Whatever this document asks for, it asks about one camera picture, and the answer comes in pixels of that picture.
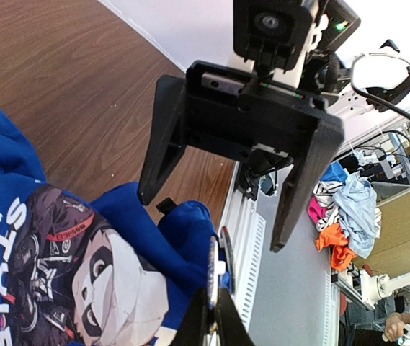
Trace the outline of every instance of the green led light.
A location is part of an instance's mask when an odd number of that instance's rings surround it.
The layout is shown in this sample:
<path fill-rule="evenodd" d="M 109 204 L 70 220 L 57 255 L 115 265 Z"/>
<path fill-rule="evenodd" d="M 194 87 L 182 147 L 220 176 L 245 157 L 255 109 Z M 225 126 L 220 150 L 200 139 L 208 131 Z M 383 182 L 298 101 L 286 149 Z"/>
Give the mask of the green led light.
<path fill-rule="evenodd" d="M 337 31 L 344 31 L 346 30 L 346 24 L 345 23 L 337 23 L 334 25 Z"/>

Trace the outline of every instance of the brown panel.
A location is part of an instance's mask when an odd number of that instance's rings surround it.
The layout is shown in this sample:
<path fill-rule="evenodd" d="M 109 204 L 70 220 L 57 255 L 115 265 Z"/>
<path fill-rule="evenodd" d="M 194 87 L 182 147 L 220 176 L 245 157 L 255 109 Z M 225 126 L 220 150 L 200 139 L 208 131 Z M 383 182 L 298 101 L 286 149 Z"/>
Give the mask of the brown panel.
<path fill-rule="evenodd" d="M 139 179 L 153 93 L 181 72 L 91 0 L 0 1 L 0 107 L 37 149 L 49 181 L 92 200 Z M 166 196 L 207 204 L 220 220 L 233 162 L 196 149 Z"/>
<path fill-rule="evenodd" d="M 367 263 L 372 269 L 395 277 L 410 271 L 410 193 L 380 209 L 383 212 L 381 237 L 368 259 L 360 259 L 355 264 L 361 267 Z"/>

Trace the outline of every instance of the cartoon eye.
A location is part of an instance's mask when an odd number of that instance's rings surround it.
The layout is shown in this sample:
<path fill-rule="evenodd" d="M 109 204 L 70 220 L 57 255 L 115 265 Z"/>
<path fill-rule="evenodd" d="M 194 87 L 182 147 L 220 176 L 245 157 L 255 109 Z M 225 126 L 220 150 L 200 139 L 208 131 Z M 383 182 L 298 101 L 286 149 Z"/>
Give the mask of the cartoon eye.
<path fill-rule="evenodd" d="M 86 318 L 92 326 L 95 326 L 95 327 L 99 326 L 96 321 L 96 317 L 94 316 L 94 313 L 92 312 L 92 309 L 88 310 L 88 312 L 86 313 Z"/>
<path fill-rule="evenodd" d="M 96 263 L 94 263 L 94 266 L 92 268 L 92 273 L 95 278 L 97 278 L 101 273 L 104 271 L 104 269 L 107 267 L 105 262 L 102 259 L 99 259 Z"/>

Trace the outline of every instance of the cartoon character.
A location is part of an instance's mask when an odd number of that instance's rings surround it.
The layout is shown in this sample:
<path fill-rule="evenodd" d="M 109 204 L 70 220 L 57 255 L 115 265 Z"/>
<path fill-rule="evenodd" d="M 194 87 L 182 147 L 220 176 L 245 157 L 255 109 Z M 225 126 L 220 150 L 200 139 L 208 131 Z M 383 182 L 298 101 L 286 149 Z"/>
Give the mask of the cartoon character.
<path fill-rule="evenodd" d="M 169 308 L 166 279 L 144 270 L 91 208 L 43 185 L 15 231 L 2 322 L 14 346 L 140 346 L 155 336 Z"/>
<path fill-rule="evenodd" d="M 86 346 L 141 346 L 160 329 L 168 311 L 166 279 L 144 270 L 116 231 L 98 231 L 72 284 L 74 321 Z"/>

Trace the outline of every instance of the cartoon character face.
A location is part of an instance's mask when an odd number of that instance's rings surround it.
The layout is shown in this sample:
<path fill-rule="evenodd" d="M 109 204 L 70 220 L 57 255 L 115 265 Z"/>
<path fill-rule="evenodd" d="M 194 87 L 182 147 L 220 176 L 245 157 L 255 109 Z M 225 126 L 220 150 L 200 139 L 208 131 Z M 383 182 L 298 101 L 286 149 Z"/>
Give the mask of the cartoon character face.
<path fill-rule="evenodd" d="M 113 229 L 99 230 L 72 282 L 74 321 L 86 346 L 144 345 L 168 311 L 166 279 L 143 270 Z"/>

